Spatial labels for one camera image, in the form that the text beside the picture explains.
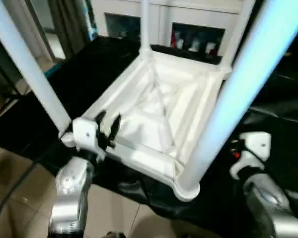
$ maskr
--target white pole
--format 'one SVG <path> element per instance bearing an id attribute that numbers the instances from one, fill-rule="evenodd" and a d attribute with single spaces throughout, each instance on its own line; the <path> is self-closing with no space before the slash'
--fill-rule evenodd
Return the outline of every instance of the white pole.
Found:
<path id="1" fill-rule="evenodd" d="M 141 48 L 140 53 L 145 57 L 151 52 L 149 42 L 149 0 L 141 0 Z"/>
<path id="2" fill-rule="evenodd" d="M 0 41 L 60 132 L 71 122 L 41 68 L 0 0 Z"/>
<path id="3" fill-rule="evenodd" d="M 297 32 L 298 0 L 267 0 L 264 3 L 191 158 L 175 180 L 179 192 L 189 196 L 199 190 L 201 178 Z"/>

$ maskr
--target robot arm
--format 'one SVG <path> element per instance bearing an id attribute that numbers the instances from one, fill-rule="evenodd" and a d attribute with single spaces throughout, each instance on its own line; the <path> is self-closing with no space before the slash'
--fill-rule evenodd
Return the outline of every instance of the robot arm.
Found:
<path id="1" fill-rule="evenodd" d="M 258 225 L 259 237 L 298 238 L 298 219 L 292 213 L 288 198 L 265 172 L 271 135 L 250 132 L 240 138 L 244 143 L 241 157 L 230 169 L 230 174 L 243 184 L 246 204 Z"/>
<path id="2" fill-rule="evenodd" d="M 97 163 L 104 160 L 106 147 L 114 147 L 118 133 L 120 115 L 114 120 L 109 136 L 100 131 L 105 116 L 101 112 L 95 119 L 77 118 L 73 121 L 73 132 L 67 132 L 62 141 L 76 147 L 84 157 L 74 156 L 58 172 L 55 184 L 56 201 L 49 223 L 49 238 L 82 238 L 87 219 L 87 195 Z"/>

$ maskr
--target glass cabinet door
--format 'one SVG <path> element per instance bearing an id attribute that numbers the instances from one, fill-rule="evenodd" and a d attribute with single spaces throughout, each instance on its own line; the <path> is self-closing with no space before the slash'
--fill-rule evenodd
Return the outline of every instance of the glass cabinet door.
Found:
<path id="1" fill-rule="evenodd" d="M 140 40 L 140 2 L 94 0 L 91 3 L 99 35 Z M 149 39 L 155 45 L 159 42 L 159 7 L 151 4 L 149 8 Z"/>
<path id="2" fill-rule="evenodd" d="M 159 42 L 165 46 L 223 56 L 238 14 L 162 6 Z"/>

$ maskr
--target black cable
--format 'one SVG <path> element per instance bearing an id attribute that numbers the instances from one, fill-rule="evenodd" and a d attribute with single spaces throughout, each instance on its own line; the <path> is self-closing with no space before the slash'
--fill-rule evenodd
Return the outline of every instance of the black cable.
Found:
<path id="1" fill-rule="evenodd" d="M 23 180 L 35 169 L 38 162 L 41 160 L 43 156 L 40 156 L 37 158 L 33 163 L 30 165 L 30 167 L 27 168 L 26 171 L 23 172 L 23 174 L 20 176 L 20 178 L 14 183 L 13 187 L 10 189 L 10 191 L 4 196 L 1 204 L 0 204 L 0 214 L 6 204 L 6 202 L 11 197 L 12 193 L 20 186 L 20 184 L 23 182 Z"/>

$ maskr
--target black fabric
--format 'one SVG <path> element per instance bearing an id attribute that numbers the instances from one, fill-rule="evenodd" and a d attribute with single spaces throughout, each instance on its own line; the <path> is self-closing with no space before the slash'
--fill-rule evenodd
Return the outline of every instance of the black fabric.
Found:
<path id="1" fill-rule="evenodd" d="M 161 46 L 153 49 L 198 60 L 190 52 Z M 138 50 L 135 43 L 99 37 L 49 77 L 71 118 L 81 116 L 137 57 Z M 219 59 L 210 61 L 218 63 Z M 232 138 L 245 131 L 271 133 L 271 158 L 266 165 L 284 189 L 298 192 L 298 69 L 284 69 L 275 70 Z M 41 164 L 54 175 L 75 153 L 57 137 L 56 128 L 33 93 L 0 118 L 0 147 L 32 160 L 45 153 Z M 252 217 L 239 184 L 229 175 L 236 162 L 229 144 L 201 180 L 198 197 L 188 203 L 180 202 L 170 187 L 112 159 L 96 168 L 93 182 L 147 204 L 167 218 L 192 222 L 223 237 L 251 237 Z"/>

